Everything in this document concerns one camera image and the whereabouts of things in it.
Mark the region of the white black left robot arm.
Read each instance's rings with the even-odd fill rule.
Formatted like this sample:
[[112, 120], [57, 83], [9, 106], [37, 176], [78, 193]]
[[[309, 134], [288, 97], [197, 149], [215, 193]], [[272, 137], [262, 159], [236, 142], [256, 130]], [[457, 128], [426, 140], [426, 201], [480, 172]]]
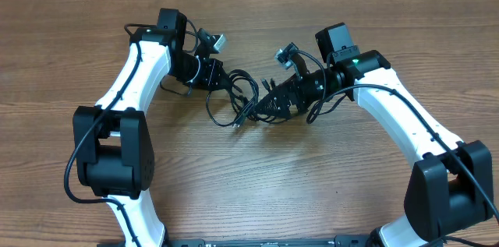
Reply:
[[[63, 177], [66, 195], [76, 203], [107, 203], [122, 229], [123, 246], [166, 246], [168, 232], [150, 194], [154, 150], [146, 115], [166, 76], [191, 90], [234, 87], [221, 61], [227, 39], [192, 22], [177, 9], [162, 8], [155, 24], [128, 23], [129, 56], [107, 93], [73, 115], [75, 149]], [[184, 50], [186, 35], [195, 38]]]

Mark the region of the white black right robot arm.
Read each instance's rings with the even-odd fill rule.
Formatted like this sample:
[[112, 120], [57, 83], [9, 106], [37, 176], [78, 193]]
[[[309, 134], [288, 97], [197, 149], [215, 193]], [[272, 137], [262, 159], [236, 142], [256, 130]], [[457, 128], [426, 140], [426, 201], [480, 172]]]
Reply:
[[281, 84], [265, 83], [267, 95], [256, 113], [283, 120], [306, 114], [313, 122], [324, 104], [349, 99], [380, 123], [411, 169], [401, 217], [368, 235], [337, 235], [332, 245], [442, 246], [455, 241], [457, 231], [497, 218], [492, 156], [482, 142], [467, 143], [443, 127], [379, 51], [358, 49], [344, 23], [324, 28], [315, 39], [321, 54], [316, 72], [294, 44], [277, 51], [277, 62], [295, 72]]

